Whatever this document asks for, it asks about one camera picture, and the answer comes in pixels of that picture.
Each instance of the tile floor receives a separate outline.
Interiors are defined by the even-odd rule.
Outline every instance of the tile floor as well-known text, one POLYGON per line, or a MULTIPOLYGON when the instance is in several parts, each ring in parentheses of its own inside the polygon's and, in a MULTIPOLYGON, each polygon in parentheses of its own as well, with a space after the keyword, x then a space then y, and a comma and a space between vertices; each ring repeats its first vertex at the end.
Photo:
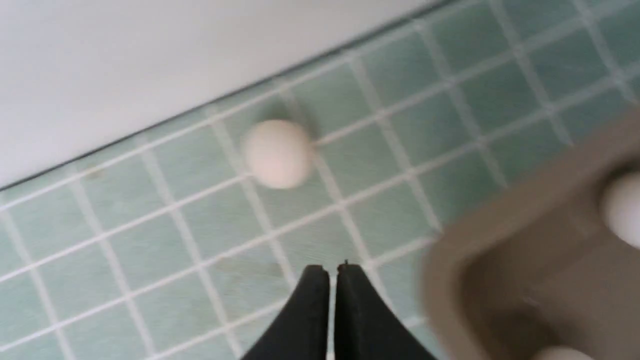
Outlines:
POLYGON ((637 102, 637 0, 459 0, 2 191, 0 359, 234 359, 308 263, 415 292, 442 229, 637 102), (255 183, 269 119, 316 172, 255 183))

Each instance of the white grout line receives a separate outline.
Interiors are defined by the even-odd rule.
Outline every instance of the white grout line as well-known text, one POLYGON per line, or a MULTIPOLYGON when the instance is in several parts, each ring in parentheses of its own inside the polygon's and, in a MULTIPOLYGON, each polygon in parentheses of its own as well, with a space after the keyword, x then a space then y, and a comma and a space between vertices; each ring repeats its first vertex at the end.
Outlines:
MULTIPOLYGON (((213 123, 212 131, 216 135, 218 141, 220 141, 220 144, 222 144, 223 150, 227 155, 229 163, 233 166, 238 174, 244 174, 246 170, 244 169, 243 162, 240 159, 239 154, 236 152, 233 140, 227 133, 225 125, 222 123, 222 121, 213 123)), ((289 263, 284 250, 282 249, 282 246, 280 245, 278 239, 274 234, 273 226, 271 225, 271 221, 269 220, 266 210, 264 209, 264 205, 262 204, 262 201, 258 196, 257 190, 255 189, 252 181, 248 178, 245 178, 242 181, 242 187, 245 195, 247 196, 247 199, 249 200, 249 203, 251 204, 251 207, 253 208, 253 212, 258 218, 258 222, 260 223, 262 230, 268 237, 269 247, 271 248, 271 251, 273 251, 273 255, 276 257, 276 260, 278 261, 278 264, 282 269, 287 284, 291 289, 295 288, 296 276, 293 272, 293 269, 291 268, 291 264, 289 263)))
POLYGON ((638 3, 638 0, 607 0, 594 6, 591 11, 600 20, 623 11, 626 7, 638 3))
MULTIPOLYGON (((304 114, 300 110, 299 104, 297 103, 293 95, 290 93, 290 91, 282 84, 279 86, 279 89, 280 89, 281 96, 285 99, 285 103, 289 109, 289 112, 293 115, 293 118, 298 119, 299 121, 302 121, 302 122, 306 122, 307 119, 305 119, 304 114)), ((316 156, 314 157, 314 163, 316 165, 318 174, 323 180, 323 183, 327 189, 327 192, 329 193, 329 196, 331 197, 332 201, 337 204, 337 210, 338 210, 338 214, 340 215, 340 220, 342 221, 344 227, 347 229, 347 232, 349 233, 349 237, 351 238, 351 241, 353 242, 353 245, 355 246, 356 251, 358 252, 358 256, 360 256, 360 259, 362 260, 363 263, 370 261, 371 255, 369 254, 367 245, 363 241, 362 235, 360 234, 360 230, 358 229, 358 226, 355 224, 355 221, 351 217, 351 214, 349 213, 347 206, 345 205, 344 198, 340 193, 338 184, 335 182, 335 178, 332 174, 332 171, 329 169, 329 166, 326 164, 322 155, 319 153, 317 153, 316 156)), ((377 285, 377 289, 381 290, 380 296, 383 299, 385 299, 385 302, 387 304, 390 304, 389 295, 377 271, 373 269, 370 275, 371 275, 372 283, 377 285)))
POLYGON ((562 22, 549 30, 534 34, 523 43, 523 48, 527 53, 532 53, 542 47, 562 40, 583 29, 584 26, 580 19, 569 19, 562 22))
MULTIPOLYGON (((242 326, 242 325, 244 325, 246 323, 252 322, 252 321, 254 321, 254 320, 256 320, 256 319, 258 319, 258 318, 260 318, 260 317, 262 317, 264 315, 270 314, 270 313, 272 313, 274 311, 278 311, 278 310, 280 310, 282 308, 282 306, 284 306, 285 303, 286 303, 286 299, 285 300, 276 301, 276 302, 272 303, 271 305, 267 305, 267 306, 263 307, 262 309, 259 309, 259 310, 255 311, 253 313, 250 313, 249 315, 245 316, 244 318, 240 318, 240 319, 234 321, 233 323, 231 323, 229 325, 229 329, 233 330, 236 327, 239 327, 239 326, 242 326)), ((189 347, 197 345, 197 344, 199 344, 199 343, 201 343, 203 341, 207 341, 207 340, 209 340, 211 338, 214 338, 214 337, 220 335, 222 332, 223 332, 222 328, 214 329, 212 331, 206 332, 205 334, 196 336, 193 339, 190 339, 190 340, 187 340, 187 341, 185 341, 185 342, 183 342, 181 344, 178 344, 178 345, 176 345, 176 346, 174 346, 172 348, 169 348, 168 350, 165 350, 164 352, 162 352, 162 353, 160 353, 160 354, 158 354, 156 356, 150 357, 150 358, 148 358, 146 360, 158 360, 158 359, 163 359, 165 357, 174 355, 177 352, 180 352, 180 351, 185 350, 185 349, 187 349, 189 347)))
MULTIPOLYGON (((76 172, 75 166, 70 165, 68 169, 72 173, 71 175, 75 174, 76 172)), ((104 230, 102 229, 100 220, 98 219, 96 214, 93 212, 93 208, 84 190, 84 186, 80 181, 76 180, 71 182, 70 187, 74 194, 74 197, 76 198, 76 201, 80 206, 80 209, 84 215, 84 218, 89 224, 89 226, 91 227, 92 231, 94 232, 94 235, 100 236, 101 234, 104 233, 104 230)), ((113 274, 113 277, 118 285, 118 289, 120 289, 120 292, 122 293, 125 299, 125 304, 140 334, 142 342, 145 346, 145 350, 147 351, 148 355, 151 355, 156 351, 153 339, 151 338, 151 335, 145 324, 144 319, 142 319, 142 314, 138 310, 137 305, 135 304, 135 302, 131 297, 131 289, 127 284, 127 279, 124 273, 122 272, 122 267, 118 262, 118 258, 116 257, 116 254, 113 251, 113 248, 111 248, 111 244, 106 240, 106 238, 104 237, 100 238, 100 240, 98 241, 98 244, 100 246, 102 253, 104 254, 104 257, 107 259, 107 262, 109 263, 109 267, 111 268, 111 273, 113 274)))
POLYGON ((412 252, 422 251, 434 242, 436 242, 436 238, 417 238, 407 244, 397 247, 394 250, 390 250, 374 259, 371 259, 371 261, 366 264, 366 267, 377 268, 407 254, 411 254, 412 252))
POLYGON ((465 100, 465 96, 457 87, 457 84, 454 82, 454 76, 451 71, 451 66, 449 65, 449 61, 445 56, 444 52, 440 48, 440 44, 438 44, 437 40, 433 36, 431 32, 431 26, 427 22, 418 23, 414 22, 416 30, 420 34, 422 41, 424 42, 425 47, 429 50, 433 57, 433 63, 436 68, 436 71, 442 78, 442 81, 447 84, 449 97, 453 101, 453 105, 462 120, 467 133, 474 139, 479 147, 480 155, 482 156, 487 168, 489 169, 490 174, 492 175, 494 181, 502 187, 507 187, 507 180, 500 169, 498 161, 495 159, 491 150, 486 146, 486 144, 482 141, 482 132, 480 127, 478 126, 473 113, 471 112, 471 107, 465 100))
POLYGON ((609 73, 611 74, 613 80, 616 82, 618 90, 622 93, 622 96, 624 96, 627 101, 637 104, 636 95, 625 81, 622 70, 620 69, 620 66, 618 66, 618 62, 616 61, 616 59, 611 54, 609 45, 607 44, 606 39, 600 31, 598 24, 594 20, 594 16, 591 13, 591 10, 584 3, 584 0, 572 0, 572 2, 576 9, 578 9, 582 22, 584 23, 584 27, 587 29, 587 32, 589 33, 589 36, 593 41, 593 45, 595 46, 598 54, 600 55, 600 58, 602 59, 602 63, 607 67, 607 70, 609 70, 609 73))
POLYGON ((391 149, 398 167, 407 176, 406 182, 411 188, 411 191, 416 200, 418 201, 425 219, 431 224, 431 226, 433 226, 434 229, 441 231, 442 224, 433 211, 433 207, 431 206, 427 195, 424 193, 422 186, 418 182, 418 179, 410 171, 413 166, 411 165, 409 156, 406 154, 406 151, 402 143, 400 142, 400 139, 398 139, 398 136, 391 125, 389 115, 384 110, 384 106, 382 105, 382 102, 380 100, 380 95, 371 82, 367 70, 358 59, 357 54, 351 53, 349 55, 349 64, 351 65, 351 70, 353 71, 356 77, 356 81, 360 86, 362 93, 364 94, 365 100, 367 101, 371 110, 374 111, 377 115, 376 120, 380 131, 382 132, 385 141, 391 149))
POLYGON ((562 123, 562 120, 557 115, 556 109, 549 99, 549 95, 522 45, 520 35, 518 35, 518 32, 514 29, 507 11, 504 9, 502 0, 489 0, 489 5, 494 17, 502 28, 504 37, 507 39, 511 51, 513 51, 513 56, 516 58, 522 74, 524 74, 529 87, 533 90, 534 96, 547 113, 549 122, 558 140, 566 145, 573 145, 573 140, 562 123))
MULTIPOLYGON (((13 222, 11 214, 8 211, 0 211, 0 220, 4 224, 4 228, 6 229, 7 235, 11 239, 13 246, 15 247, 16 252, 20 256, 21 260, 27 264, 32 264, 31 255, 27 251, 26 246, 24 245, 24 241, 22 240, 22 235, 18 230, 18 227, 13 222)), ((53 302, 49 297, 49 293, 47 292, 47 287, 42 281, 42 277, 40 276, 40 272, 36 268, 32 268, 29 270, 29 276, 33 281, 33 284, 38 293, 38 297, 40 297, 40 301, 42 301, 42 305, 44 307, 45 313, 47 315, 47 319, 49 323, 54 324, 58 322, 58 315, 56 314, 56 310, 53 306, 53 302)), ((60 349, 66 360, 75 360, 75 355, 71 346, 69 345, 68 339, 65 336, 64 332, 61 329, 56 329, 56 339, 60 344, 60 349)))
MULTIPOLYGON (((139 141, 140 145, 145 145, 147 143, 147 139, 145 135, 139 135, 137 137, 137 141, 139 141)), ((173 198, 173 194, 171 189, 169 189, 168 184, 166 183, 166 179, 164 178, 164 174, 158 165, 155 154, 152 149, 149 149, 142 153, 142 160, 147 168, 147 172, 150 174, 154 186, 156 190, 160 194, 165 205, 170 206, 175 204, 175 199, 173 198)), ((200 279, 200 282, 205 288, 205 292, 207 293, 207 297, 209 301, 211 301, 211 305, 216 313, 216 316, 220 320, 222 324, 223 332, 225 333, 225 337, 229 344, 229 347, 233 350, 234 355, 239 357, 242 354, 242 350, 240 347, 240 343, 236 339, 235 335, 230 331, 228 327, 228 318, 227 312, 225 311, 224 305, 222 303, 222 299, 217 289, 213 285, 213 281, 211 277, 207 273, 207 270, 203 267, 202 263, 202 255, 198 249, 198 245, 196 244, 195 239, 193 238, 193 234, 189 226, 187 225, 186 220, 180 208, 173 208, 170 211, 170 216, 173 219, 174 224, 176 225, 178 232, 180 233, 180 237, 182 238, 182 242, 189 252, 189 256, 191 261, 195 265, 196 272, 200 279)))

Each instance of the egg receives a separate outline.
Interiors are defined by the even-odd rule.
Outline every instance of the egg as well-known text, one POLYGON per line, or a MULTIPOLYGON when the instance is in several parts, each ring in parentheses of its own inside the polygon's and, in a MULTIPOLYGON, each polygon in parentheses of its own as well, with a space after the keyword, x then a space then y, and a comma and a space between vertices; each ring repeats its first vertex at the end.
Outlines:
POLYGON ((532 360, 593 360, 591 357, 570 347, 548 347, 540 350, 532 360))
POLYGON ((299 124, 267 120, 254 126, 244 141, 244 160, 255 178, 269 188, 303 184, 313 171, 314 148, 299 124))
POLYGON ((621 176, 605 189, 602 216, 616 236, 640 249, 640 172, 621 176))

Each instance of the brown egg carton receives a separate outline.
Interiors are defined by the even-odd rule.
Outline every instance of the brown egg carton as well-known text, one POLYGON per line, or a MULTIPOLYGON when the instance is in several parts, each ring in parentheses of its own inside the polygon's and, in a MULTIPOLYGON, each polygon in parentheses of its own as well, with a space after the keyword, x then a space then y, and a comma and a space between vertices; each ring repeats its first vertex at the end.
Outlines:
POLYGON ((638 113, 446 230, 427 255, 424 299, 452 359, 526 360, 552 345, 640 359, 640 250, 599 207, 606 184, 632 168, 638 113))

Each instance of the green tile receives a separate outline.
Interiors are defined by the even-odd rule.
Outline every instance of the green tile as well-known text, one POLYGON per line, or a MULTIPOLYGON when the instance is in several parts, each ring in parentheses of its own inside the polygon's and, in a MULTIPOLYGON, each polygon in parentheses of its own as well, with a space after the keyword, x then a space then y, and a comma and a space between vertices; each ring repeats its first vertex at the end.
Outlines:
POLYGON ((292 91, 318 137, 371 114, 348 65, 307 80, 295 86, 292 91))
POLYGON ((166 360, 235 360, 224 335, 218 335, 166 357, 166 360))
POLYGON ((468 6, 434 21, 432 29, 454 72, 509 49, 502 28, 487 2, 468 6))
POLYGON ((282 248, 300 276, 307 265, 322 265, 335 275, 338 264, 346 259, 361 263, 353 240, 340 216, 332 214, 279 237, 282 248))
POLYGON ((47 171, 44 174, 37 175, 32 179, 22 181, 2 191, 4 201, 11 202, 13 200, 25 197, 47 186, 58 183, 68 177, 67 167, 58 167, 47 171))
POLYGON ((134 290, 193 266, 180 233, 168 215, 115 234, 110 242, 134 290))
POLYGON ((510 183, 538 168, 565 148, 546 119, 514 135, 499 138, 490 147, 510 183))
POLYGON ((203 105, 193 110, 189 110, 185 113, 181 113, 176 117, 172 117, 169 120, 161 122, 160 124, 145 130, 144 134, 147 137, 147 140, 150 142, 158 140, 160 138, 164 138, 168 135, 176 133, 177 131, 206 120, 206 109, 207 105, 203 105))
POLYGON ((122 296, 97 244, 40 267, 60 320, 122 296))
POLYGON ((586 30, 535 50, 531 62, 552 100, 570 95, 607 75, 586 30))
POLYGON ((400 171, 376 124, 325 145, 321 152, 345 197, 400 171))
POLYGON ((236 150, 242 153, 244 138, 249 130, 259 122, 269 119, 291 119, 291 114, 279 95, 273 95, 229 115, 224 124, 236 150))
POLYGON ((438 342, 435 334, 426 325, 418 325, 409 329, 416 339, 427 349, 431 355, 438 360, 447 360, 448 357, 442 351, 442 346, 438 342))
POLYGON ((438 81, 431 55, 416 33, 363 55, 362 61, 385 106, 438 81))
POLYGON ((162 207, 139 156, 84 176, 87 196, 105 229, 112 229, 162 207))
POLYGON ((640 97, 640 76, 629 82, 629 85, 634 89, 636 96, 640 97))
POLYGON ((529 115, 540 107, 515 61, 465 81, 460 89, 484 133, 529 115))
POLYGON ((262 234, 253 208, 239 184, 186 204, 182 213, 204 258, 262 234))
POLYGON ((380 256, 432 232, 405 183, 357 202, 350 210, 371 256, 380 256))
POLYGON ((78 360, 135 360, 145 357, 140 334, 125 305, 118 305, 65 327, 78 360))
POLYGON ((278 315, 278 311, 264 315, 252 322, 244 323, 234 329, 236 337, 244 351, 251 349, 253 344, 264 334, 278 315))
POLYGON ((52 332, 6 350, 0 355, 0 358, 7 360, 65 360, 58 339, 52 332))
POLYGON ((444 223, 452 222, 499 190, 477 152, 422 174, 420 181, 436 215, 444 223))
POLYGON ((162 143, 153 151, 176 199, 183 199, 236 175, 209 126, 162 143))
POLYGON ((635 36, 640 33, 638 16, 640 3, 634 3, 600 21, 600 30, 609 50, 623 67, 640 60, 640 44, 635 36))
POLYGON ((598 6, 604 3, 610 3, 611 0, 583 0, 588 6, 598 6))
POLYGON ((22 202, 12 207, 10 213, 35 260, 93 236, 67 185, 22 202))
POLYGON ((160 351, 220 326, 211 301, 195 274, 153 289, 135 300, 160 351))
POLYGON ((413 165, 431 160, 470 140, 455 106, 445 93, 396 113, 391 124, 413 165))
POLYGON ((137 148, 135 137, 128 137, 75 160, 74 165, 78 171, 88 170, 106 161, 113 160, 118 156, 127 154, 135 150, 135 148, 137 148))
POLYGON ((423 250, 414 251, 378 268, 380 279, 393 304, 394 313, 400 319, 422 315, 419 284, 423 257, 423 250))
POLYGON ((218 111, 227 111, 247 101, 252 101, 257 96, 272 91, 274 88, 273 82, 269 79, 215 100, 213 104, 218 111))
POLYGON ((230 321, 289 295, 282 269, 267 244, 223 258, 209 267, 209 274, 230 321))
POLYGON ((551 29, 578 15, 571 0, 508 0, 503 3, 522 38, 551 29))
POLYGON ((0 345, 50 325, 29 274, 0 282, 0 293, 0 345))
POLYGON ((574 140, 580 140, 605 124, 618 120, 630 107, 617 90, 609 90, 564 110, 560 116, 574 140))
POLYGON ((0 275, 24 266, 6 230, 0 225, 0 275))
POLYGON ((255 187, 275 227, 288 224, 331 204, 326 186, 317 172, 314 172, 304 184, 293 189, 269 189, 260 184, 256 184, 255 187))

